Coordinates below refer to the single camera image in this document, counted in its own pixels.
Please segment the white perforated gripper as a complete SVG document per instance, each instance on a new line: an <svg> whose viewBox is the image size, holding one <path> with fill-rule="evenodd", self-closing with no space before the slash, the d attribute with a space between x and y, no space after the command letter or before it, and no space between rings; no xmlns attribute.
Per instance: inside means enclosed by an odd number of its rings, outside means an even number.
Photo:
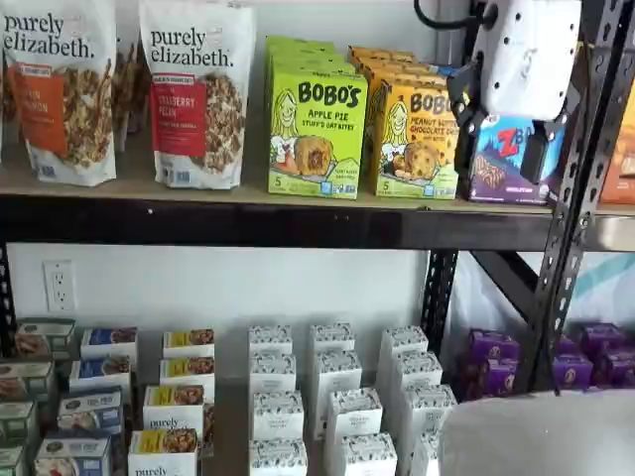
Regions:
<svg viewBox="0 0 635 476"><path fill-rule="evenodd" d="M531 119L521 176L541 180L549 146L566 129L580 93L570 83L581 17L579 1L488 1L490 26L479 29L475 58L447 78L452 114L459 128L457 173L469 173L488 115Z"/></svg>

